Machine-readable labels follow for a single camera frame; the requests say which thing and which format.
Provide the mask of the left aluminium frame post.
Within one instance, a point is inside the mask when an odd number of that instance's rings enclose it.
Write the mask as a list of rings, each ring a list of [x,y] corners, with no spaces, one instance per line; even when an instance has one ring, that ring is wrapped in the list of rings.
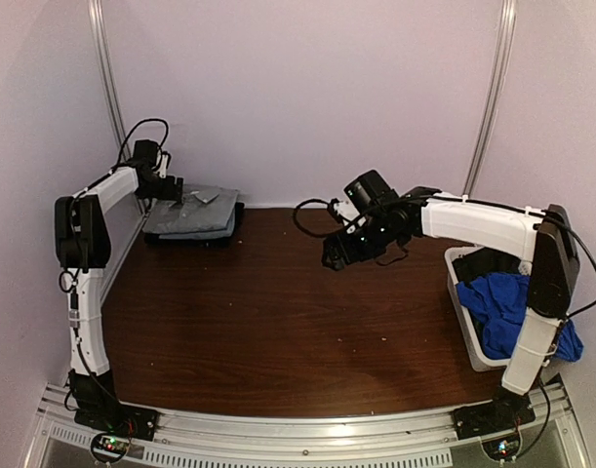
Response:
[[[127,130],[125,128],[116,89],[116,81],[113,74],[102,2],[100,0],[89,0],[88,11],[99,66],[99,76],[102,82],[106,102],[107,115],[116,144],[121,150],[117,159],[126,161],[131,157],[131,150],[129,148],[129,143],[125,141]]]

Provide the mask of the right aluminium frame post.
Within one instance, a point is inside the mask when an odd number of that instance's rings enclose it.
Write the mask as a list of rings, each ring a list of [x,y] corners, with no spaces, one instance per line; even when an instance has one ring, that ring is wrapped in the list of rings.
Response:
[[[498,105],[509,68],[516,31],[517,13],[517,1],[503,0],[501,2],[491,77],[473,155],[462,189],[464,195],[473,194],[483,162],[488,153],[492,132],[497,121]]]

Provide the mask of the folded black garment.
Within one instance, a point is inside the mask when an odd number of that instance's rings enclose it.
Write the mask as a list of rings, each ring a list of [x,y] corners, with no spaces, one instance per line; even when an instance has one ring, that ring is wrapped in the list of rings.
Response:
[[[228,221],[235,221],[235,228],[233,234],[228,238],[206,240],[206,241],[176,241],[176,240],[162,240],[158,237],[159,234],[144,233],[142,235],[143,241],[149,246],[187,246],[206,249],[224,249],[230,246],[232,239],[238,233],[240,226],[243,223],[245,215],[245,204],[237,202],[235,204],[233,213]]]

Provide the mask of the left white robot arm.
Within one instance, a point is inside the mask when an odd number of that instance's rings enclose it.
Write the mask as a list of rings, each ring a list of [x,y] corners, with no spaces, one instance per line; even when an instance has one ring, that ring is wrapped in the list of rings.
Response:
[[[125,425],[125,411],[113,389],[103,342],[101,294],[112,246],[106,214],[123,199],[182,200],[183,179],[168,175],[172,156],[159,142],[142,139],[133,156],[73,195],[55,201],[55,245],[59,286],[67,298],[71,338],[72,395],[105,433]]]

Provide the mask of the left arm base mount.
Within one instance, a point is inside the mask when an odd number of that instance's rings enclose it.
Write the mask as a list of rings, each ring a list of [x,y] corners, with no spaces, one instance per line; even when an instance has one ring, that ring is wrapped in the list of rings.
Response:
[[[119,437],[143,441],[154,439],[159,419],[159,412],[155,409],[116,404],[113,401],[98,405],[81,402],[77,407],[74,421],[79,425]]]

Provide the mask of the grey polo shirt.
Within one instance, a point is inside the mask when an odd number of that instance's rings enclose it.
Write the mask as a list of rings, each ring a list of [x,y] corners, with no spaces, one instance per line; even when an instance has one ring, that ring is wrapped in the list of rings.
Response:
[[[157,201],[143,233],[172,234],[224,228],[238,202],[239,191],[211,185],[186,184],[182,202]]]

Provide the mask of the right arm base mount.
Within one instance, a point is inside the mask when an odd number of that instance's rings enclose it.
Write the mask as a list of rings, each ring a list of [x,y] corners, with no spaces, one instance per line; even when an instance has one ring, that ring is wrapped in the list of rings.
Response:
[[[502,397],[487,403],[464,406],[452,412],[459,440],[514,430],[536,420],[529,397]]]

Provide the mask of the front aluminium rail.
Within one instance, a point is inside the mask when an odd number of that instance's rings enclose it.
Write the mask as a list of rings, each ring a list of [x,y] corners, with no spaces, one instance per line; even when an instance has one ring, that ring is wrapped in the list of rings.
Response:
[[[591,467],[566,388],[546,385],[551,414],[515,463],[489,458],[489,438],[460,439],[457,407],[320,418],[238,417],[156,409],[152,441],[133,439],[113,467]],[[20,467],[105,467],[98,432],[74,422],[66,390],[47,384]]]

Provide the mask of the aluminium frame post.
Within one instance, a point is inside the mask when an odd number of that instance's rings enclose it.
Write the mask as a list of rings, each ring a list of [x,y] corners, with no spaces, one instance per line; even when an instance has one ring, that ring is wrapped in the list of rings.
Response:
[[[501,2],[491,77],[473,155],[462,189],[464,195],[473,194],[483,162],[488,153],[492,132],[497,121],[498,105],[509,68],[516,31],[517,13],[517,1],[503,0]]]
[[[127,130],[125,128],[116,89],[116,81],[113,74],[102,2],[100,0],[89,0],[88,11],[99,66],[99,76],[102,82],[106,102],[107,115],[116,144],[121,150],[117,159],[126,161],[131,157],[131,150],[129,148],[129,143],[125,141]]]

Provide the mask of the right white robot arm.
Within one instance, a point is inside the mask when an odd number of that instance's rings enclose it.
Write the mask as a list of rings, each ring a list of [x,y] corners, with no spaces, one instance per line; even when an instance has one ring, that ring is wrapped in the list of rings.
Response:
[[[522,279],[522,325],[501,378],[505,394],[485,412],[492,429],[507,429],[523,413],[517,395],[531,390],[569,319],[580,260],[566,208],[517,208],[426,186],[398,194],[376,170],[355,178],[343,193],[344,199],[326,204],[339,225],[323,241],[322,263],[332,270],[378,259],[390,245],[404,247],[414,238],[461,241],[511,260],[511,270],[494,276]]]

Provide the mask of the white laundry basket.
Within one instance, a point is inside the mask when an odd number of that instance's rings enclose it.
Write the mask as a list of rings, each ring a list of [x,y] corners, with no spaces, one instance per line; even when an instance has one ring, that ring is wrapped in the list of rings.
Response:
[[[492,360],[488,358],[482,351],[480,344],[481,328],[480,325],[471,317],[467,308],[463,307],[458,299],[457,284],[461,281],[457,279],[452,262],[458,254],[468,254],[481,247],[453,247],[445,251],[444,258],[448,269],[448,290],[452,299],[453,306],[457,313],[457,318],[460,323],[462,335],[466,345],[469,361],[471,367],[478,372],[494,371],[504,369],[509,363],[509,359]],[[521,275],[530,277],[531,265],[526,262],[521,262],[519,266]]]

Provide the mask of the black garment in basket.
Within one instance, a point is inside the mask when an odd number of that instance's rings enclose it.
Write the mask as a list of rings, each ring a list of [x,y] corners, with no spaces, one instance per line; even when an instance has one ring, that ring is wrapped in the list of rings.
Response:
[[[520,264],[516,256],[487,248],[458,254],[452,262],[457,279],[465,284],[490,273],[519,274]]]

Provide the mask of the blue garment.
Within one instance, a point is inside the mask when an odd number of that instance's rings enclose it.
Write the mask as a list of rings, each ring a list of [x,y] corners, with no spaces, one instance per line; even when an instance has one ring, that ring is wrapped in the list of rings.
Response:
[[[512,356],[526,316],[529,283],[526,275],[493,272],[457,284],[460,304],[480,325],[480,344],[488,358]]]

